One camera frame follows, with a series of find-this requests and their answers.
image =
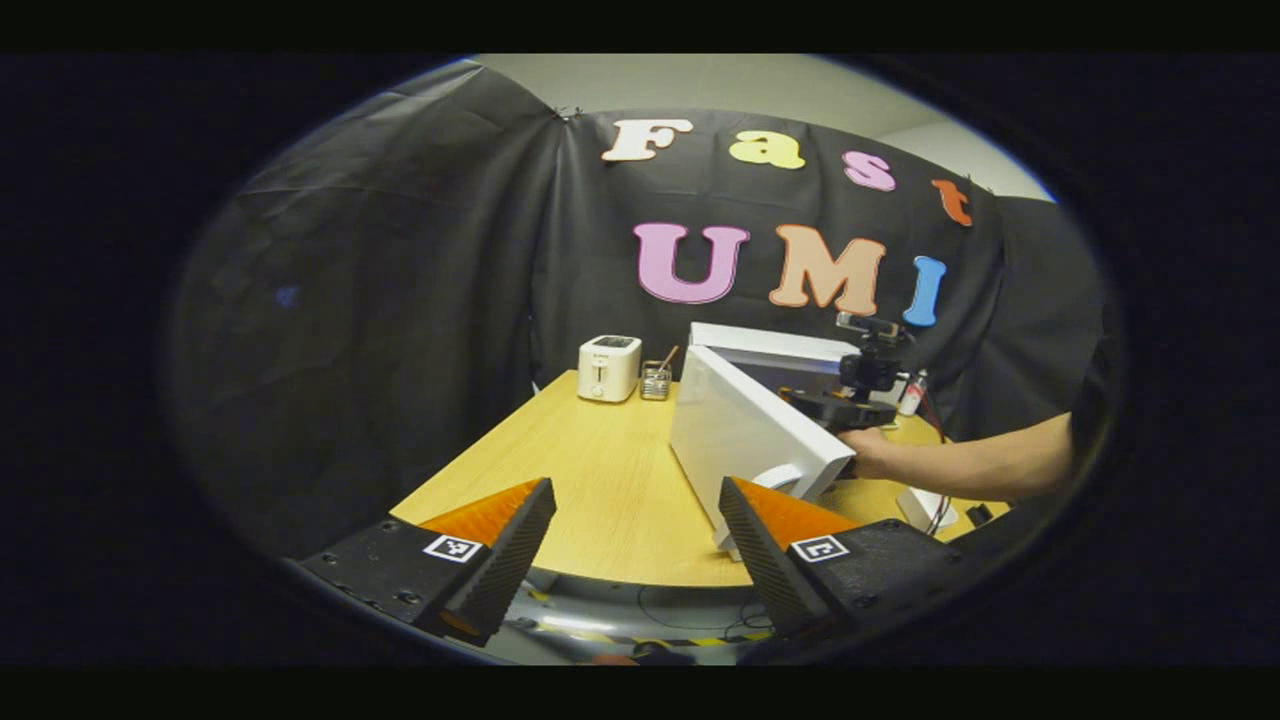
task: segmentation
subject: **white panel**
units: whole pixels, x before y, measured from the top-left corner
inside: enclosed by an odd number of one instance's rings
[[[792,465],[801,478],[791,493],[815,498],[854,451],[707,347],[685,356],[671,448],[709,520],[722,534],[721,484],[726,475],[756,478]]]
[[[689,345],[703,345],[717,352],[741,350],[772,357],[818,360],[837,366],[845,355],[859,352],[855,346],[836,340],[710,323],[690,323]]]

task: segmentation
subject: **wooden table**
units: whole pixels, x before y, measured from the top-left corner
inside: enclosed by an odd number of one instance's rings
[[[557,512],[534,568],[618,583],[669,587],[750,585],[746,566],[712,542],[712,523],[668,445],[678,383],[666,401],[640,400],[639,389],[617,405],[577,397],[570,370],[449,462],[392,515],[422,523],[460,505],[540,477],[552,478]],[[895,442],[937,445],[920,418],[899,418],[886,434]],[[905,519],[890,480],[838,483],[820,505],[858,523]],[[973,529],[960,520],[938,538]],[[1004,503],[988,502],[1000,515]]]

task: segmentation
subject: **white bottle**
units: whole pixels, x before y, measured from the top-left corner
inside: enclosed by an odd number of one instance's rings
[[[908,418],[915,415],[915,410],[920,406],[920,400],[924,398],[924,386],[928,374],[928,370],[920,370],[920,374],[915,377],[915,382],[906,386],[906,392],[902,393],[902,402],[897,406],[899,415]]]

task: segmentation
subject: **person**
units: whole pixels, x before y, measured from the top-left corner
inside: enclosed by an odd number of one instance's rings
[[[890,442],[879,428],[849,430],[838,437],[858,454],[856,474],[978,501],[1020,502],[1060,491],[1102,419],[1103,379],[1115,355],[1110,313],[1103,311],[1102,337],[1069,413],[989,438],[924,447]]]

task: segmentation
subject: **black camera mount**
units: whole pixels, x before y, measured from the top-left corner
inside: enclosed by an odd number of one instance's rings
[[[840,313],[836,325],[852,331],[859,348],[858,354],[840,359],[840,391],[812,393],[782,388],[780,395],[833,433],[892,423],[897,407],[870,400],[870,393],[893,389],[901,368],[899,351],[915,338],[896,323],[849,313]]]

